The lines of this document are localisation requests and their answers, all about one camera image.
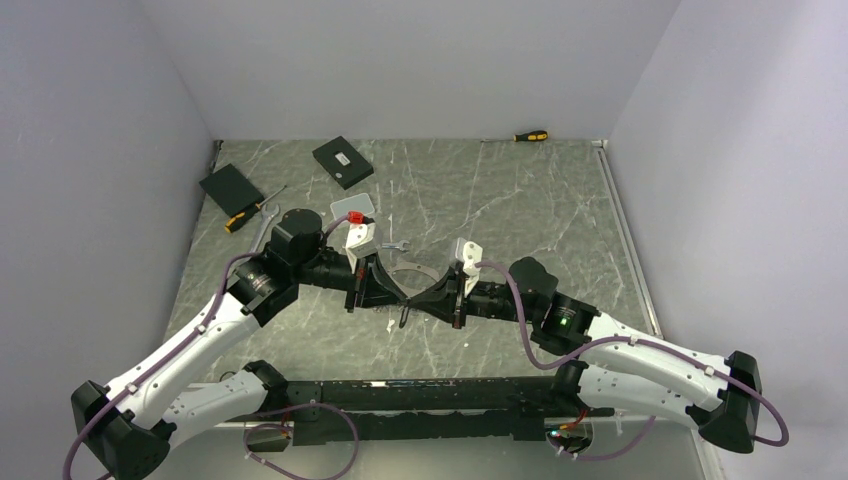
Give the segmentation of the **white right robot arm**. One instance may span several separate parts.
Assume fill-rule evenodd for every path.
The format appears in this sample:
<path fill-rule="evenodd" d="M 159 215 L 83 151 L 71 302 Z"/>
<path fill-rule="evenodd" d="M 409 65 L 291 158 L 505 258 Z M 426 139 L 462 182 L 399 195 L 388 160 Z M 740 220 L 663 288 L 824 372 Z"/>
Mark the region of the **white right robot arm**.
<path fill-rule="evenodd" d="M 763 398 L 756 359 L 690 350 L 630 327 L 558 292 L 532 257 L 509 267 L 457 264 L 408 305 L 459 328 L 468 316 L 515 321 L 531 365 L 553 370 L 557 411 L 614 408 L 675 421 L 710 444 L 749 454 Z"/>

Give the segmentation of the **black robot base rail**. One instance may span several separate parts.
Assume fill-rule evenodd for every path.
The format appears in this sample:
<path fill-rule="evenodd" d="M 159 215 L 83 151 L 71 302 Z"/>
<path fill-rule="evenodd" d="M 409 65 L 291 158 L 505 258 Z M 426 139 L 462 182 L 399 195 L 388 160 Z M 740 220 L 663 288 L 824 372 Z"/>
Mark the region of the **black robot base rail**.
<path fill-rule="evenodd" d="M 555 376 L 386 380 L 291 380 L 245 422 L 292 430 L 296 446 L 330 442 L 506 437 L 541 441 L 562 424 L 609 417 Z"/>

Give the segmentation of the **black box with label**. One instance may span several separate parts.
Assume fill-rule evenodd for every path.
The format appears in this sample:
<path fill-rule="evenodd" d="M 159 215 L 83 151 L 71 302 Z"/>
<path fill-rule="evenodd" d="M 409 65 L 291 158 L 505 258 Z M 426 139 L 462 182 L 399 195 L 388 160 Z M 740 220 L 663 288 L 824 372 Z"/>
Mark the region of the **black box with label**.
<path fill-rule="evenodd" d="M 374 174 L 373 165 L 342 136 L 319 146 L 312 155 L 343 190 L 351 189 Z"/>

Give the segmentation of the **plain black box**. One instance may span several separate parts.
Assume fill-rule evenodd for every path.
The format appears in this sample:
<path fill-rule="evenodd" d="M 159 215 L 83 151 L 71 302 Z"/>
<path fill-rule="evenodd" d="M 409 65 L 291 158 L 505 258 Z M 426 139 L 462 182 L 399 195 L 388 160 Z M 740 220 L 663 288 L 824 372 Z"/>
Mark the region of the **plain black box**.
<path fill-rule="evenodd" d="M 244 212 L 265 197 L 234 165 L 228 164 L 199 181 L 202 190 L 229 217 Z"/>

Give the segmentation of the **small silver wrench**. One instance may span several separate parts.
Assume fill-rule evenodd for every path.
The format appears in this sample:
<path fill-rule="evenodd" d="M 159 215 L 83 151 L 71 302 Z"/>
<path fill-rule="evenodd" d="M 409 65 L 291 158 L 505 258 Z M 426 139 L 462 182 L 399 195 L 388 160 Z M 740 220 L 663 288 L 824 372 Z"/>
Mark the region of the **small silver wrench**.
<path fill-rule="evenodd" d="M 411 242 L 408 240 L 401 240 L 396 242 L 384 242 L 381 244 L 382 249 L 387 250 L 395 250 L 399 252 L 406 253 L 410 250 Z"/>

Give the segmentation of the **yellow black screwdriver left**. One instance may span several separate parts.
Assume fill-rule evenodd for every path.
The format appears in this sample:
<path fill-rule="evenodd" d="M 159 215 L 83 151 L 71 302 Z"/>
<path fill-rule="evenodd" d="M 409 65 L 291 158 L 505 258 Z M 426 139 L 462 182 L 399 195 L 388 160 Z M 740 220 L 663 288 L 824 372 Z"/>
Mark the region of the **yellow black screwdriver left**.
<path fill-rule="evenodd" d="M 274 197 L 283 192 L 287 188 L 287 185 L 284 185 L 276 192 L 265 198 L 259 203 L 255 203 L 253 206 L 246 207 L 242 212 L 236 214 L 231 217 L 228 222 L 225 224 L 225 230 L 227 233 L 234 233 L 244 227 L 244 225 L 256 214 L 258 213 L 264 206 L 266 206 Z"/>

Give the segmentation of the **clear plastic container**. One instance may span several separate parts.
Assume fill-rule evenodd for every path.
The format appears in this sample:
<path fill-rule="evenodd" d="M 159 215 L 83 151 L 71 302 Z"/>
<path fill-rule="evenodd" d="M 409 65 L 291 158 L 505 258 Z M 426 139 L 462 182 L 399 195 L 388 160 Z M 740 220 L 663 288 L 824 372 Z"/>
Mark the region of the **clear plastic container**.
<path fill-rule="evenodd" d="M 359 193 L 334 201 L 330 205 L 330 210 L 333 219 L 343 218 L 351 211 L 362 213 L 368 217 L 373 216 L 376 212 L 368 193 Z"/>

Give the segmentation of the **aluminium frame rail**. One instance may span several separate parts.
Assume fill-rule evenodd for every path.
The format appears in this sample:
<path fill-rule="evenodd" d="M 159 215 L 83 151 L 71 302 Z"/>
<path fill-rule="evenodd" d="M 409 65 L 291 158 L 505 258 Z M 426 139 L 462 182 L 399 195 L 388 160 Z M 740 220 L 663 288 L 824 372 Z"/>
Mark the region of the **aluminium frame rail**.
<path fill-rule="evenodd" d="M 167 341 L 107 385 L 118 479 L 231 420 L 296 446 L 509 436 L 616 411 L 695 428 L 721 355 L 645 314 L 593 142 L 226 142 L 285 186 L 256 252 L 197 232 Z"/>

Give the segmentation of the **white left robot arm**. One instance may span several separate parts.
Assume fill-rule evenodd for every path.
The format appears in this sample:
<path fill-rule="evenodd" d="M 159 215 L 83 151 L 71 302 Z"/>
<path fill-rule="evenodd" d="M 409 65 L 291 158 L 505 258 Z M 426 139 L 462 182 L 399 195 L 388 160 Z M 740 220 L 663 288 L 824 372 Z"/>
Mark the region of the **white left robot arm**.
<path fill-rule="evenodd" d="M 343 251 L 328 240 L 335 223 L 309 209 L 286 212 L 270 240 L 225 266 L 208 303 L 152 354 L 106 384 L 88 381 L 72 394 L 77 429 L 62 466 L 70 478 L 81 449 L 89 450 L 109 479 L 142 479 L 186 440 L 244 415 L 272 420 L 304 410 L 287 379 L 270 363 L 246 364 L 225 380 L 191 390 L 191 381 L 236 344 L 291 306 L 302 286 L 339 290 L 346 309 L 406 306 L 379 255 L 373 218 L 343 217 Z"/>

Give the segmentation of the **round metal keyring plate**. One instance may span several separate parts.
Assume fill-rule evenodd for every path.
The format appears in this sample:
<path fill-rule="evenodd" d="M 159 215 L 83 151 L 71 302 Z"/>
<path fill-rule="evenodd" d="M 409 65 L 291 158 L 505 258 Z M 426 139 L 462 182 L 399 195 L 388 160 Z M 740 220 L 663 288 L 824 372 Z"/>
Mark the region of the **round metal keyring plate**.
<path fill-rule="evenodd" d="M 442 277 L 442 274 L 434 268 L 408 261 L 400 261 L 390 267 L 389 273 L 394 282 L 409 297 L 423 293 Z"/>

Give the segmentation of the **yellow black screwdriver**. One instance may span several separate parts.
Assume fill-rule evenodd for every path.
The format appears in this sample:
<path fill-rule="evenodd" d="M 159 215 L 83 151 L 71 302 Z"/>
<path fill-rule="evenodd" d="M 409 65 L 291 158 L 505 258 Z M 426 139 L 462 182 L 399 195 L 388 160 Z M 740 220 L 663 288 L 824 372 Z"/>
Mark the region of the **yellow black screwdriver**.
<path fill-rule="evenodd" d="M 246 207 L 242 212 L 236 214 L 231 217 L 228 222 L 225 224 L 225 230 L 227 233 L 234 233 L 244 227 L 244 225 L 256 214 L 258 213 L 264 206 L 266 206 L 274 197 L 283 192 L 287 188 L 287 185 L 284 185 L 276 192 L 265 198 L 259 203 L 255 203 L 253 206 Z"/>
<path fill-rule="evenodd" d="M 544 142 L 549 138 L 549 134 L 545 130 L 534 130 L 524 133 L 514 134 L 510 138 L 500 138 L 500 139 L 483 139 L 482 143 L 500 143 L 500 142 L 511 142 L 511 143 L 538 143 Z"/>

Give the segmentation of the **large silver wrench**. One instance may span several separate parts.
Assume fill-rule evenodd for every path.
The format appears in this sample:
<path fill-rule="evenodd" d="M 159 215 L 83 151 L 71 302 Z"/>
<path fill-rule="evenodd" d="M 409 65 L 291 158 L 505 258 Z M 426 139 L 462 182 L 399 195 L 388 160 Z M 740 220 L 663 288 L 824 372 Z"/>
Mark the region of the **large silver wrench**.
<path fill-rule="evenodd" d="M 261 217 L 259 226 L 252 238 L 252 241 L 249 245 L 248 251 L 250 253 L 258 252 L 261 246 L 261 243 L 272 225 L 274 219 L 280 213 L 280 206 L 278 204 L 264 204 L 259 209 L 259 214 Z"/>

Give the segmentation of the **yellow black screwdriver far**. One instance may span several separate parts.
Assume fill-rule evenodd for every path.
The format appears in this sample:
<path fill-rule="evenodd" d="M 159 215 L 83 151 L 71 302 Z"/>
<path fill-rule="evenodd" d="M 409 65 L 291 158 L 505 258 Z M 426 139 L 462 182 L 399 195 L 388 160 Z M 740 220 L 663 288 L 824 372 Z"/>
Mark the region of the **yellow black screwdriver far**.
<path fill-rule="evenodd" d="M 511 142 L 511 143 L 538 143 L 544 142 L 549 138 L 549 134 L 545 130 L 534 130 L 524 133 L 514 134 L 510 138 L 500 138 L 500 139 L 483 139 L 482 143 L 500 143 L 500 142 Z"/>

